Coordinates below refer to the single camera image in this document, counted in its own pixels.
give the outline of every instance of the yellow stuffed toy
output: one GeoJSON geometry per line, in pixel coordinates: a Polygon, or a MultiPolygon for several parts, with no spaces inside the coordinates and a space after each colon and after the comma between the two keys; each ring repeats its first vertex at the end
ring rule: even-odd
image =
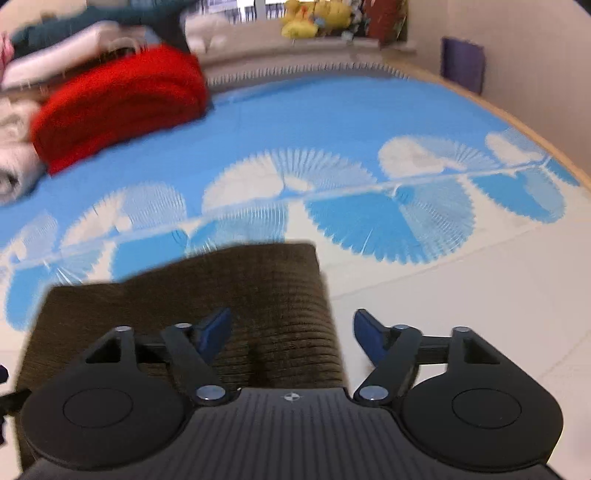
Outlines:
{"type": "Polygon", "coordinates": [[[343,4],[342,0],[287,0],[285,15],[281,19],[284,24],[281,35],[287,38],[313,38],[319,29],[329,33],[335,28],[347,28],[351,23],[351,12],[350,5],[343,4]]]}
{"type": "Polygon", "coordinates": [[[318,25],[310,20],[292,20],[281,29],[281,35],[287,38],[314,38],[318,25]]]}
{"type": "Polygon", "coordinates": [[[314,17],[324,21],[322,27],[328,32],[335,28],[347,28],[351,23],[351,6],[337,0],[321,0],[314,7],[314,17]]]}
{"type": "Polygon", "coordinates": [[[287,0],[284,4],[285,15],[282,17],[281,23],[287,25],[292,20],[295,20],[297,13],[300,11],[300,5],[299,0],[287,0]]]}

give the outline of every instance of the pile of clothes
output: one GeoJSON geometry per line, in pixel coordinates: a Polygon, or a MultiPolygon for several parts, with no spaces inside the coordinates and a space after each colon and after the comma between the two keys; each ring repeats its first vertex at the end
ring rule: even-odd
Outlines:
{"type": "Polygon", "coordinates": [[[206,81],[179,24],[188,4],[88,7],[0,38],[0,205],[29,192],[45,171],[56,174],[110,145],[205,114],[206,81]],[[147,47],[137,25],[164,43],[147,47]],[[47,83],[51,75],[61,81],[42,105],[23,99],[23,81],[47,83]]]}
{"type": "Polygon", "coordinates": [[[44,165],[30,142],[30,124],[41,107],[32,100],[0,100],[0,205],[26,194],[44,165]]]}

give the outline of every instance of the folded blanket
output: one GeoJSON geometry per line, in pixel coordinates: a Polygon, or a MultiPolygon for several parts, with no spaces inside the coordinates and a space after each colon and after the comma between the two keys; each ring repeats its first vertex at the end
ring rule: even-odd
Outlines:
{"type": "Polygon", "coordinates": [[[23,87],[63,75],[101,55],[120,48],[140,51],[146,45],[144,27],[123,28],[98,22],[52,47],[13,60],[4,71],[2,90],[23,87]]]}
{"type": "Polygon", "coordinates": [[[31,120],[40,110],[39,104],[31,100],[0,99],[0,145],[28,141],[31,120]]]}
{"type": "Polygon", "coordinates": [[[158,46],[66,83],[33,120],[31,139],[55,174],[117,142],[196,119],[208,102],[197,59],[158,46]]]}
{"type": "Polygon", "coordinates": [[[44,170],[30,143],[0,145],[0,205],[28,193],[44,170]]]}
{"type": "Polygon", "coordinates": [[[113,21],[126,26],[146,25],[169,45],[189,51],[180,28],[179,15],[182,10],[194,4],[194,0],[148,0],[143,3],[143,8],[99,8],[89,5],[75,17],[47,19],[37,25],[28,25],[11,37],[14,57],[19,59],[51,47],[102,21],[113,21]]]}
{"type": "MultiPolygon", "coordinates": [[[[232,334],[213,367],[230,388],[344,386],[343,367],[310,244],[228,248],[120,284],[56,287],[29,338],[17,389],[38,389],[117,325],[157,333],[218,307],[233,312],[232,334]]],[[[165,368],[143,365],[168,381],[165,368]]],[[[17,422],[23,468],[33,457],[17,422]]]]}

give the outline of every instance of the pink clothing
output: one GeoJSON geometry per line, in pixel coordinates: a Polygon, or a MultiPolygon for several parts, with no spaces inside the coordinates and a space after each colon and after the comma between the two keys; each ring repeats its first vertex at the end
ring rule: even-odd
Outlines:
{"type": "Polygon", "coordinates": [[[10,37],[6,32],[0,34],[0,79],[4,75],[4,70],[8,62],[14,57],[14,47],[10,41],[10,37]]]}

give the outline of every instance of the white wall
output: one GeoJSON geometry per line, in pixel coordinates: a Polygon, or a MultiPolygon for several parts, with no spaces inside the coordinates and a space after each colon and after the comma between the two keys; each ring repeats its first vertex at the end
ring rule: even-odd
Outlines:
{"type": "Polygon", "coordinates": [[[574,0],[410,0],[417,65],[439,73],[443,35],[485,48],[483,96],[591,174],[591,16],[574,0]]]}

